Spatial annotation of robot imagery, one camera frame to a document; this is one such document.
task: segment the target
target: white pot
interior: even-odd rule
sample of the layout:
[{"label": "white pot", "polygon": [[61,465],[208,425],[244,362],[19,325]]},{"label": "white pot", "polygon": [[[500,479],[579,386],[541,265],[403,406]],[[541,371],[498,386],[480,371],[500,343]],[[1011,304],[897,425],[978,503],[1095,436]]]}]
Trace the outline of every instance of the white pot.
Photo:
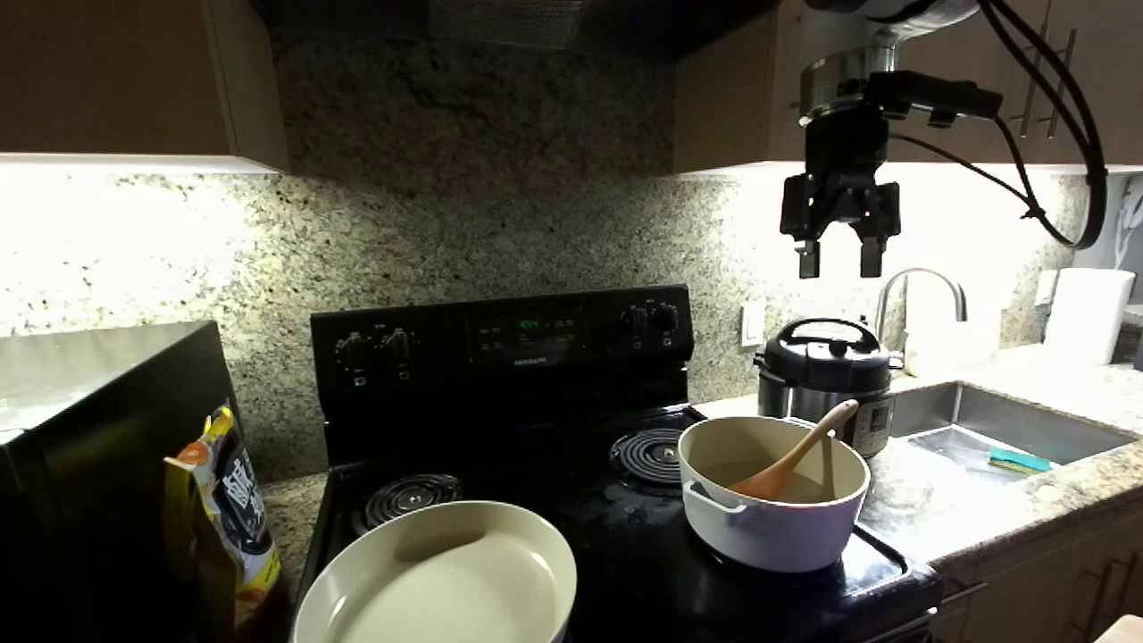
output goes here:
[{"label": "white pot", "polygon": [[784,456],[807,428],[807,423],[778,419],[707,419],[691,425],[680,436],[691,530],[719,553],[764,572],[818,572],[841,560],[872,483],[855,446],[829,441],[832,483],[820,446],[800,461],[797,474],[816,496],[757,502],[728,489],[728,483]]},{"label": "white pot", "polygon": [[576,553],[545,517],[498,502],[429,503],[341,550],[289,643],[554,643],[576,581]]}]

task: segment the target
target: white plate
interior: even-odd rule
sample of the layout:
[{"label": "white plate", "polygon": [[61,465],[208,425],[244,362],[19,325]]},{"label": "white plate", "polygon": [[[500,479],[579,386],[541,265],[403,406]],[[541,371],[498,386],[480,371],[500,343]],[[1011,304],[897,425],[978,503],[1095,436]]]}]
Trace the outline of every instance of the white plate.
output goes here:
[{"label": "white plate", "polygon": [[294,643],[554,643],[576,603],[568,540],[498,502],[401,515],[341,550],[294,621]]}]

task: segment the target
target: wooden spoon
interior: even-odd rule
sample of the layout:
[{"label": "wooden spoon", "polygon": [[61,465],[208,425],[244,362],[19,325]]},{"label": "wooden spoon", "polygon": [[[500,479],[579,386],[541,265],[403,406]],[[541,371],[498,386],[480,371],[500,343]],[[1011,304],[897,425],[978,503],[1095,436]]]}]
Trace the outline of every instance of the wooden spoon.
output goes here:
[{"label": "wooden spoon", "polygon": [[757,474],[731,483],[728,489],[748,494],[748,496],[762,496],[762,502],[778,502],[785,483],[793,479],[797,461],[803,453],[810,453],[810,446],[829,428],[845,425],[859,416],[859,406],[861,406],[859,399],[837,405],[829,416],[820,416],[820,423],[791,453],[784,453],[775,465],[762,469]]}]

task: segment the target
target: range hood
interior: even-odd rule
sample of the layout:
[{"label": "range hood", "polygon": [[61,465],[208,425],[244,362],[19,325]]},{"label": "range hood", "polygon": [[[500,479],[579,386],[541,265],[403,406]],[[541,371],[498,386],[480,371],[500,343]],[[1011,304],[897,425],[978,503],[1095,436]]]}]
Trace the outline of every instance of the range hood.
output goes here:
[{"label": "range hood", "polygon": [[778,0],[249,0],[273,30],[680,61]]}]

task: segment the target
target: granite backsplash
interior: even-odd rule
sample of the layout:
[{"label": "granite backsplash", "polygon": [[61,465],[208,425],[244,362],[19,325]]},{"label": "granite backsplash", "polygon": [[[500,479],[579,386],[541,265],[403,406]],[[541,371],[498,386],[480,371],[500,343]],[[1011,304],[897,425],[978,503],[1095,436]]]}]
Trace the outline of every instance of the granite backsplash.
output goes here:
[{"label": "granite backsplash", "polygon": [[[673,68],[276,34],[289,177],[0,177],[0,333],[217,317],[261,479],[326,469],[306,316],[687,283],[692,399],[753,390],[741,304],[767,333],[872,316],[881,283],[825,238],[800,283],[784,177],[673,177]],[[960,167],[909,167],[885,274],[959,274],[995,343],[1035,339],[1040,267],[1067,265]],[[1040,180],[1073,221],[1082,181]]]}]

